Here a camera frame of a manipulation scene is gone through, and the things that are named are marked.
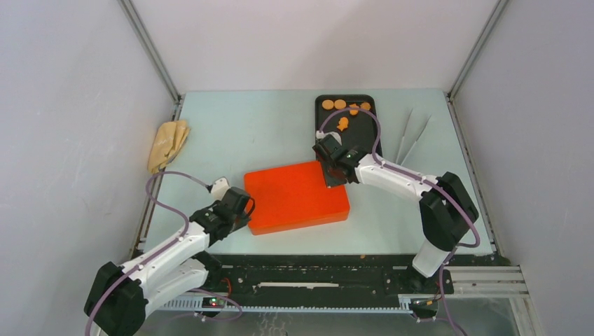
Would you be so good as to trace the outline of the black cookie tray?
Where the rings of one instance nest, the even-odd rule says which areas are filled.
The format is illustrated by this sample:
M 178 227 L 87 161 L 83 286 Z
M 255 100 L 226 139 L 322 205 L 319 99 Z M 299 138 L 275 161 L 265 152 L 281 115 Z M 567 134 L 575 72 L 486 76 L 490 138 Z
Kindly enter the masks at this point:
M 375 110 L 375 100 L 368 94 L 322 94 L 315 99 L 315 130 L 319 130 L 323 122 L 337 109 L 326 111 L 322 108 L 321 103 L 325 99 L 333 101 L 343 99 L 346 101 L 349 108 L 350 104 L 357 104 L 360 108 L 361 103 L 368 102 L 371 105 L 370 113 L 377 116 Z M 336 129 L 338 121 L 341 117 L 349 118 L 349 126 L 343 131 L 339 132 Z M 333 116 L 325 124 L 324 132 L 337 132 L 341 136 L 342 143 L 348 148 L 359 146 L 370 153 L 373 149 L 375 138 L 378 134 L 376 122 L 367 113 L 359 112 L 357 115 L 350 115 L 349 111 L 342 112 Z

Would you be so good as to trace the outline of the orange box lid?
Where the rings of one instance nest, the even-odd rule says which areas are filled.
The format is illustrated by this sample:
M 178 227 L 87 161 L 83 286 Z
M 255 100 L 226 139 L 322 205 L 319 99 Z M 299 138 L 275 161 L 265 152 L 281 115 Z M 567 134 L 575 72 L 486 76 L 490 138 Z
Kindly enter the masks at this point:
M 345 187 L 328 187 L 318 161 L 248 172 L 244 186 L 256 202 L 248 224 L 253 235 L 344 221 L 350 214 Z

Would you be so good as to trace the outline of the metal tongs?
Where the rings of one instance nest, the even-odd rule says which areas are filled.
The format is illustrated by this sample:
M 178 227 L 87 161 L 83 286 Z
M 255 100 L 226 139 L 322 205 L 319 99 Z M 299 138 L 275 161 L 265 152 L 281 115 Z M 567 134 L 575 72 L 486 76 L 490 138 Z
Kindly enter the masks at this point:
M 418 141 L 425 133 L 432 116 L 420 115 L 410 108 L 403 126 L 401 139 L 396 152 L 396 163 L 402 165 L 410 156 Z

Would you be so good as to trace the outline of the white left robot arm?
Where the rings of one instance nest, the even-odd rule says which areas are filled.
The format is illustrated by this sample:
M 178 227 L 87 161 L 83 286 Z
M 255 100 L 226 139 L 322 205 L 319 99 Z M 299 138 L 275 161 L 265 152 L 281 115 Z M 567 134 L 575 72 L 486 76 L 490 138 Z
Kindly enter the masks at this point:
M 134 335 L 157 308 L 187 291 L 214 291 L 221 283 L 206 250 L 243 228 L 255 208 L 244 190 L 226 188 L 191 216 L 171 237 L 136 258 L 97 271 L 83 311 L 85 333 L 93 326 L 108 335 Z

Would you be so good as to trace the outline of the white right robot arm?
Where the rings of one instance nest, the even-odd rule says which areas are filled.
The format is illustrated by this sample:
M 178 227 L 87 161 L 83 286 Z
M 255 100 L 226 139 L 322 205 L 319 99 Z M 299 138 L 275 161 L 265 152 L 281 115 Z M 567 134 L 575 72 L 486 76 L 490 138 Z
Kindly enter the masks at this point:
M 458 175 L 432 176 L 406 169 L 377 153 L 348 148 L 336 132 L 318 131 L 315 136 L 312 148 L 317 159 L 338 184 L 377 187 L 418 205 L 424 241 L 407 274 L 408 285 L 415 292 L 424 293 L 435 284 L 435 273 L 467 232 L 480 244 L 474 226 L 479 212 Z

